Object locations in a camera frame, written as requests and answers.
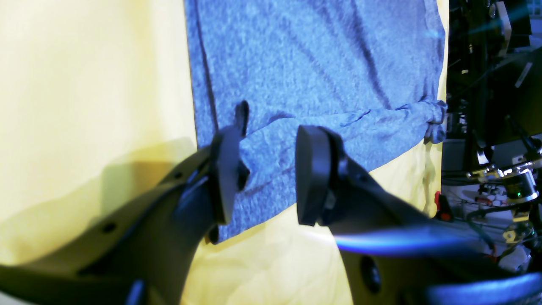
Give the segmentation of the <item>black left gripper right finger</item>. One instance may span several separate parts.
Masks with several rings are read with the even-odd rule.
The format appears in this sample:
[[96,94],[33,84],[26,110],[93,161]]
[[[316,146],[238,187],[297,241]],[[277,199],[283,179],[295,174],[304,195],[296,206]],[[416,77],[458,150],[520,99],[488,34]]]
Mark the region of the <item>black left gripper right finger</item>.
[[541,274],[515,275],[385,191],[332,130],[296,136],[298,222],[329,228],[354,305],[534,305]]

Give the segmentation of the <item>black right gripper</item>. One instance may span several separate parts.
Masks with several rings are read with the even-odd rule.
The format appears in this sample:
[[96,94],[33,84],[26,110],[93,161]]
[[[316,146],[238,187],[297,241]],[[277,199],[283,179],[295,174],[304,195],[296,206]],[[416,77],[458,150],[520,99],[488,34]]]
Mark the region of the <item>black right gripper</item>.
[[539,199],[534,170],[540,169],[540,161],[527,161],[515,164],[511,168],[498,169],[494,165],[467,172],[467,178],[487,183],[498,180],[504,185],[507,203],[514,212],[514,221],[528,221],[532,202]]

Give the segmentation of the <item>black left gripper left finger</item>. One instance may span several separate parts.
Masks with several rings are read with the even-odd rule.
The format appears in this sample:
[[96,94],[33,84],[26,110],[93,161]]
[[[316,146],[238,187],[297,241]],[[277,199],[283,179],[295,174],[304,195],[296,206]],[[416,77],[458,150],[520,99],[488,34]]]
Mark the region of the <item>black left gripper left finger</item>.
[[178,305],[199,243],[232,220],[249,170],[240,159],[249,104],[209,146],[80,237],[1,266],[1,291],[37,305]]

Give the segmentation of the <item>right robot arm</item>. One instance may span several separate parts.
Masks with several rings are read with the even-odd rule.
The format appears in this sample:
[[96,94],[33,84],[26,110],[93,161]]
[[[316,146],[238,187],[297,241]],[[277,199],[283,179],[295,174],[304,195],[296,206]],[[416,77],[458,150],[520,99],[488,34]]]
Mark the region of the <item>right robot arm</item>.
[[540,0],[451,0],[448,102],[464,114],[462,171],[499,181],[509,203],[541,189],[541,47],[531,44]]

